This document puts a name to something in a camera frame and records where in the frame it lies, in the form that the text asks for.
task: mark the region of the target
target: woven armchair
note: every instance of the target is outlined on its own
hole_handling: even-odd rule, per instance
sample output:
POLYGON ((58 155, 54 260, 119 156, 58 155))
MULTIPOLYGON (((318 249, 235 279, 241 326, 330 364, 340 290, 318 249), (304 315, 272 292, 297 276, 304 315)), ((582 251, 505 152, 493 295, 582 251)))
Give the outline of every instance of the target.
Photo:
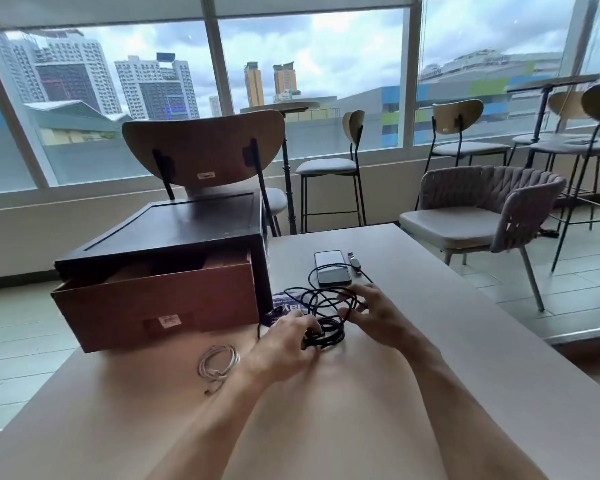
POLYGON ((525 245, 536 237, 565 179, 532 168, 469 166, 427 172, 420 209, 400 215, 400 226, 445 252, 499 253, 519 249, 538 309, 544 310, 525 245))

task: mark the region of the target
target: smartphone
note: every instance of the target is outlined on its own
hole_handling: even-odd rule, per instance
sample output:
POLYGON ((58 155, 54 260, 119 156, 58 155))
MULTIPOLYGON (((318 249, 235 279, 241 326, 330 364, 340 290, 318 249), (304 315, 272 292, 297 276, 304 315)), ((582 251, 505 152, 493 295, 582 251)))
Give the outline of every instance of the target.
MULTIPOLYGON (((322 251, 315 254, 315 266, 327 264, 344 264, 341 251, 322 251)), ((350 285, 351 275, 348 266, 328 266, 318 270, 318 284, 322 287, 350 285)))

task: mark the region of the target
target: table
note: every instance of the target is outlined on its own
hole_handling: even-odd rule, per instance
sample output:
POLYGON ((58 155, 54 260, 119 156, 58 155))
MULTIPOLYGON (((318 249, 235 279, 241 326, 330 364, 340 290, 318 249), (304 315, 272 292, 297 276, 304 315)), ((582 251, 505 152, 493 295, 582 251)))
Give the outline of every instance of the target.
MULTIPOLYGON (((600 74, 583 74, 573 75, 568 77, 552 77, 551 79, 539 79, 532 80, 529 82, 522 82, 520 84, 513 84, 512 86, 505 87, 507 93, 522 93, 527 91, 533 91, 534 89, 540 89, 542 97, 540 98, 540 106, 538 107, 538 117, 536 119, 536 126, 534 128, 533 143, 537 143, 540 137, 540 131, 542 129, 542 121, 544 119, 544 113, 546 112, 546 104, 549 101, 549 94, 555 88, 565 86, 577 86, 578 84, 587 84, 595 82, 600 79, 600 74)), ((534 164, 534 157, 536 151, 530 149, 527 156, 527 163, 525 168, 531 168, 534 164)))
MULTIPOLYGON (((286 119, 287 113, 289 112, 304 112, 308 109, 317 109, 320 107, 320 103, 318 101, 289 101, 289 102, 279 102, 275 104, 264 104, 263 106, 252 106, 252 107, 243 107, 240 110, 241 114, 247 112, 254 111, 264 111, 266 109, 272 109, 274 111, 279 111, 282 113, 282 116, 286 119)), ((289 218, 289 233, 297 234, 296 229, 296 213, 294 211, 294 199, 293 192, 291 191, 291 174, 289 168, 289 155, 287 152, 287 137, 285 136, 284 141, 282 142, 282 169, 285 172, 285 188, 287 190, 287 209, 288 209, 288 218, 289 218)))
MULTIPOLYGON (((395 225, 269 243, 274 291, 316 251, 352 251, 549 478, 600 479, 600 387, 395 225)), ((353 325, 316 368, 270 389, 224 478, 443 479, 414 377, 353 325)), ((204 400, 198 355, 255 330, 181 335, 127 353, 76 351, 0 434, 0 479, 141 480, 204 400)))

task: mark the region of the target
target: wooden drawer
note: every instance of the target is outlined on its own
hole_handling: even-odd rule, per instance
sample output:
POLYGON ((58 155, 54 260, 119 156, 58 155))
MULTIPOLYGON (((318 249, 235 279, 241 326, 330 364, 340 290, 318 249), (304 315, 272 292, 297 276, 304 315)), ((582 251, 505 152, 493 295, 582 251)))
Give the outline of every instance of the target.
POLYGON ((136 347, 184 330, 258 322, 250 254, 213 253, 161 274, 137 262, 64 282, 51 295, 85 352, 136 347))

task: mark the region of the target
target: tile floor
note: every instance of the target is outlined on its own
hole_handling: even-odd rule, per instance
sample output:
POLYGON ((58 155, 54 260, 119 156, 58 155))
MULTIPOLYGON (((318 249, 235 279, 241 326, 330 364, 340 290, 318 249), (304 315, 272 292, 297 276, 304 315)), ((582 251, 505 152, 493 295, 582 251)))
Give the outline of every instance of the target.
MULTIPOLYGON (((442 259, 442 253, 424 245, 442 259)), ((592 232, 584 225, 569 229, 560 262, 551 274, 556 246, 557 240, 548 238, 528 246, 544 313, 536 309, 517 251, 472 254, 467 266, 455 256, 451 268, 542 338, 600 329, 600 224, 592 232)), ((41 283, 0 290, 0 430, 77 347, 49 297, 55 286, 41 283)), ((590 373, 600 382, 600 367, 596 367, 590 373)))

